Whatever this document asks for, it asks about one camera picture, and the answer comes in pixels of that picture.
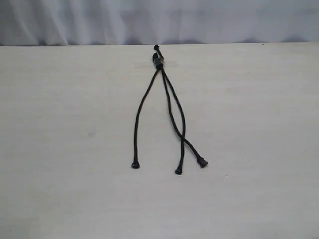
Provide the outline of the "white backdrop curtain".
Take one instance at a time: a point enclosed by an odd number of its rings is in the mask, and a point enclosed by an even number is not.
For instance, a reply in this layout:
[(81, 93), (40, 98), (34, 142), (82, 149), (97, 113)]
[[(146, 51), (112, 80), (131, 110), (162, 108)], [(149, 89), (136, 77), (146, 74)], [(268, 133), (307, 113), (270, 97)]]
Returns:
[(317, 42), (316, 0), (3, 0), (1, 45)]

